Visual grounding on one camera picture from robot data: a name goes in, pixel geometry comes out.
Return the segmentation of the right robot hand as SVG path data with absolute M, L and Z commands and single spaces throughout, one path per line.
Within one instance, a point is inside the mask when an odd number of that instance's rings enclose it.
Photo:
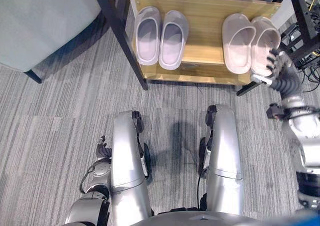
M 271 71 L 271 76 L 262 76 L 256 73 L 251 75 L 251 80 L 257 84 L 265 84 L 280 93 L 281 99 L 302 96 L 302 83 L 297 69 L 285 51 L 271 49 L 267 56 L 269 64 L 266 66 Z

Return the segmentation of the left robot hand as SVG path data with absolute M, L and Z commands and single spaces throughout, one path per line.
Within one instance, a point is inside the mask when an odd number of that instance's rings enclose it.
M 103 135 L 99 138 L 97 147 L 96 147 L 96 157 L 100 158 L 107 158 L 110 159 L 112 157 L 112 148 L 106 147 L 106 136 Z

